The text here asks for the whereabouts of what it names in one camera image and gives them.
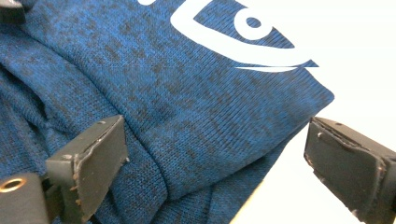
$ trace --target white logo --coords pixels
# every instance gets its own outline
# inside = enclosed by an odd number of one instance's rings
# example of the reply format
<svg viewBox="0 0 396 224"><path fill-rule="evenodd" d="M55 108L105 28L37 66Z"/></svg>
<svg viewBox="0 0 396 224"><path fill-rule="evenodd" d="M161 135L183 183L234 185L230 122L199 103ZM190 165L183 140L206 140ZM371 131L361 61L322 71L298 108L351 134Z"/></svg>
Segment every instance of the white logo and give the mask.
<svg viewBox="0 0 396 224"><path fill-rule="evenodd" d="M148 6L156 0L138 0ZM172 25L187 38L239 63L257 64L271 67L291 67L310 60L298 49L278 49L244 43L216 30L207 28L194 20L213 0L186 0L172 15ZM251 27L248 18L258 20L259 27ZM235 30L247 40L258 40L270 34L273 27L253 8L243 8L234 18Z"/></svg>

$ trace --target black bracket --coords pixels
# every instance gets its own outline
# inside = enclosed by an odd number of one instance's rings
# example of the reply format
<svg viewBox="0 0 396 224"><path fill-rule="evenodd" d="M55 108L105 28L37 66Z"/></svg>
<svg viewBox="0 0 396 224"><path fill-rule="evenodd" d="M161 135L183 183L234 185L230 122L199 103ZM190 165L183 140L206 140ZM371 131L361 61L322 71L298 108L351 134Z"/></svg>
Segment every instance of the black bracket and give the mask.
<svg viewBox="0 0 396 224"><path fill-rule="evenodd" d="M50 223L60 216L64 223L85 223L127 157L123 117L96 122L47 159L45 176L0 181L1 222Z"/></svg>
<svg viewBox="0 0 396 224"><path fill-rule="evenodd" d="M312 118L304 157L320 181L360 221L393 223L396 196L394 151L346 125Z"/></svg>

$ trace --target white background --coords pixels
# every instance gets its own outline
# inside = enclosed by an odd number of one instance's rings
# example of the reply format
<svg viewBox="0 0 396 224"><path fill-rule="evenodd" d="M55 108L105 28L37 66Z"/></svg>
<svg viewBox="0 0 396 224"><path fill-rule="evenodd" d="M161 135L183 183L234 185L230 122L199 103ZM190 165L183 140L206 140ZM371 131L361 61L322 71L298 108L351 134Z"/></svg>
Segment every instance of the white background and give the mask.
<svg viewBox="0 0 396 224"><path fill-rule="evenodd" d="M320 68L335 100L318 116L396 150L396 1L244 1L258 8ZM233 220L236 223L360 223L321 185L303 158L302 130Z"/></svg>

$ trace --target knit fabric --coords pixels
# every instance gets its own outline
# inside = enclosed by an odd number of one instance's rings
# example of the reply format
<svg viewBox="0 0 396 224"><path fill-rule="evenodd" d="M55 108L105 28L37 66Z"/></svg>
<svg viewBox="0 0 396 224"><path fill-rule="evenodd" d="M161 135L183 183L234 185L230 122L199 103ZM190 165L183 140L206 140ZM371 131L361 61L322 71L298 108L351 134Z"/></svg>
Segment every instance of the knit fabric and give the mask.
<svg viewBox="0 0 396 224"><path fill-rule="evenodd" d="M45 159L77 134L122 114L130 162L97 218L229 222L333 96L304 69L311 60L279 73L236 68L271 64L186 33L175 15L194 1L25 1L26 24L0 25L0 178L43 175ZM239 2L202 2L190 22L208 35L293 49L275 28L259 39L235 31Z"/></svg>

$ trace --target metal hole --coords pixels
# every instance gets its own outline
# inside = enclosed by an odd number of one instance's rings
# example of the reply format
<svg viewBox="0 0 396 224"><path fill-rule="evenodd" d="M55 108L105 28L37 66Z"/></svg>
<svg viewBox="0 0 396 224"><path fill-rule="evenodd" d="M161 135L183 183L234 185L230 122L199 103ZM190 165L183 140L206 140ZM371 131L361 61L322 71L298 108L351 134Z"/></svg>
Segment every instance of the metal hole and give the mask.
<svg viewBox="0 0 396 224"><path fill-rule="evenodd" d="M26 183L24 178L13 178L0 186L1 193L7 193L19 189Z"/></svg>

